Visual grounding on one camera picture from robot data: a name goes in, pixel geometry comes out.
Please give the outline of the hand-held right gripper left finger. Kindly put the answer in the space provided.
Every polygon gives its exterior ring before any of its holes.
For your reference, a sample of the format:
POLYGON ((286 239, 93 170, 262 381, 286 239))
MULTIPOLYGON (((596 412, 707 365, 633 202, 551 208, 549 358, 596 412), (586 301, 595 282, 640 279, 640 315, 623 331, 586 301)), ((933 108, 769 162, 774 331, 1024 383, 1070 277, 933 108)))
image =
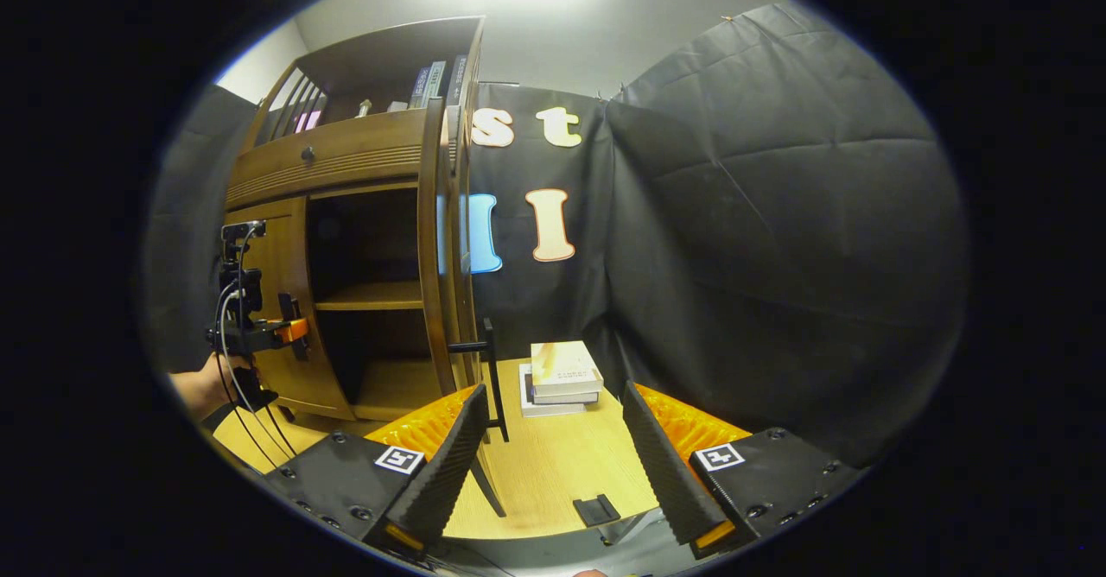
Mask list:
POLYGON ((489 422, 486 385, 470 385, 369 436, 332 432, 264 483, 344 537, 422 554, 442 538, 489 422))

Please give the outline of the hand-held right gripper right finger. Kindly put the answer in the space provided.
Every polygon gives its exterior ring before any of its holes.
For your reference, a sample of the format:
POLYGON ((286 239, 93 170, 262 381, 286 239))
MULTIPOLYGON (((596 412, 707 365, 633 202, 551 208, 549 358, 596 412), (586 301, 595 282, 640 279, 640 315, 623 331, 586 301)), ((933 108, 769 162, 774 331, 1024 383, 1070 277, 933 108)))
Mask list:
POLYGON ((750 432, 628 381, 623 418, 675 539, 696 558, 774 537, 862 475, 786 428, 750 432))

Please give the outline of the wooden shoe cabinet door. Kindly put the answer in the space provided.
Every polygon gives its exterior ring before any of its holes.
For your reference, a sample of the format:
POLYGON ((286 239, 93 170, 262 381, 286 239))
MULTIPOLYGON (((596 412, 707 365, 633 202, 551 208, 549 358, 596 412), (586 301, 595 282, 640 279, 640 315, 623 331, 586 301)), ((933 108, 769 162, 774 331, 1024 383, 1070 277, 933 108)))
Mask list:
POLYGON ((453 107, 442 98, 428 101, 417 176, 417 258, 422 317, 444 396, 486 380, 482 358, 491 352, 474 310, 466 146, 453 107))
POLYGON ((225 224, 248 220, 267 222, 265 235, 253 238, 246 252, 246 267, 262 270, 262 310, 251 316, 279 319, 279 295, 285 293, 299 301, 301 317, 307 321, 307 357, 304 360, 298 358, 292 346, 253 353, 262 382, 279 395, 276 405, 298 413, 354 420, 355 415, 321 340, 315 298, 309 286, 307 199, 273 200, 225 214, 225 224))

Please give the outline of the wooden double-door shoe cabinet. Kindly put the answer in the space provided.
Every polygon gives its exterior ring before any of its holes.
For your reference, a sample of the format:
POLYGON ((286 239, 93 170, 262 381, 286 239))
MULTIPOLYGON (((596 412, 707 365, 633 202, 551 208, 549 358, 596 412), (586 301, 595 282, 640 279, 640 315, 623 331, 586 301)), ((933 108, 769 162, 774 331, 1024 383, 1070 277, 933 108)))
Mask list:
MULTIPOLYGON (((453 111, 455 133, 467 143, 469 193, 473 144, 469 124, 483 31, 482 15, 404 23, 292 59, 261 101, 238 156, 280 137, 359 119, 362 99, 372 101, 366 117, 392 113, 386 111, 392 101, 410 103, 422 66, 446 60, 449 82, 453 57, 466 54, 465 90, 453 111)), ((315 301, 362 282, 419 282, 417 176, 418 171, 406 178, 340 185, 276 199, 307 199, 309 286, 315 301)), ((296 298, 281 293, 279 304, 301 317, 296 298)), ((434 373, 422 310, 315 312, 321 340, 355 415, 353 421, 392 421, 444 396, 434 373)), ((300 360, 307 357, 305 338, 292 347, 300 360)), ((289 422, 301 415, 276 400, 274 408, 289 422)))

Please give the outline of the wooden cabinet inner shelf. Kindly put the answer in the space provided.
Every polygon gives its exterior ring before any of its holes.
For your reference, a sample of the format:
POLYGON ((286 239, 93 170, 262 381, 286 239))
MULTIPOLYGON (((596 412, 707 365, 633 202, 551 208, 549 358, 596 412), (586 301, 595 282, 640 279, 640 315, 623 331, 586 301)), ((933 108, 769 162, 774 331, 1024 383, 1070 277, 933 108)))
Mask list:
POLYGON ((397 312, 422 310, 418 281, 362 282, 316 298, 319 312, 397 312))

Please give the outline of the small black plastic piece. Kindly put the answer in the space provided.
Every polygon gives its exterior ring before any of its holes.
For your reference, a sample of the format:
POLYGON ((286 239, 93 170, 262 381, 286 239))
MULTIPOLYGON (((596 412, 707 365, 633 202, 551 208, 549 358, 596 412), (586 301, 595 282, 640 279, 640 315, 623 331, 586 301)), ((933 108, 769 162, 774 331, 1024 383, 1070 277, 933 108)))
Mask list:
POLYGON ((574 499, 573 507, 585 529, 620 521, 619 510, 613 506, 606 494, 598 494, 596 499, 574 499))

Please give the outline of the thin grey book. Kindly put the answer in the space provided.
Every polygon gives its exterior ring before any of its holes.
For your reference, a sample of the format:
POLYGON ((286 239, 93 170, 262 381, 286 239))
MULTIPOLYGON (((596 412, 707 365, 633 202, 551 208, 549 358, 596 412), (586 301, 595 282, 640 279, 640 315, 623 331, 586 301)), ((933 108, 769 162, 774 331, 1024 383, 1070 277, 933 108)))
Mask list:
POLYGON ((538 395, 538 388, 528 385, 528 399, 536 405, 597 403, 599 391, 586 391, 568 395, 538 395))

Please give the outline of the beige book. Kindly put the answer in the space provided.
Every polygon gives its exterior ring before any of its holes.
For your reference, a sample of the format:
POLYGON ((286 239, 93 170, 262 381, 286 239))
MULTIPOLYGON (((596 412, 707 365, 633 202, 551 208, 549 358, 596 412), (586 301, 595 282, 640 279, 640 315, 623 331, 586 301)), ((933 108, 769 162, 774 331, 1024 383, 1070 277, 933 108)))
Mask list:
POLYGON ((531 380, 536 396, 598 392, 603 375, 584 340, 533 342, 531 380))

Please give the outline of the wooden drawer with black knob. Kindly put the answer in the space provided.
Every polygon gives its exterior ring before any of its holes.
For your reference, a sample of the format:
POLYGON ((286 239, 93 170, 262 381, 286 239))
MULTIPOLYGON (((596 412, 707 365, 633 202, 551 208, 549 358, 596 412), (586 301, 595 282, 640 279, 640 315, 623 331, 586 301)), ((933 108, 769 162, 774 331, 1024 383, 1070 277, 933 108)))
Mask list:
POLYGON ((425 109, 371 114, 280 137, 242 153, 226 189, 226 210, 314 190, 417 174, 425 109))

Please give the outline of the black backdrop cloth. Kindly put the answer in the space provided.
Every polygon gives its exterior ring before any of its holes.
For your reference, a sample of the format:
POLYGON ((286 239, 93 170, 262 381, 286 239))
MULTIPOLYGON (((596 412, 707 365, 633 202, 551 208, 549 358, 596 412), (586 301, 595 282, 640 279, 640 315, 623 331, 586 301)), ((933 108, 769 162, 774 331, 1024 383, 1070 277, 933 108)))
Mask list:
POLYGON ((498 348, 580 339, 627 379, 869 466, 924 411, 963 329, 950 162, 849 38, 764 6, 613 99, 481 84, 515 140, 474 153, 501 267, 498 348))

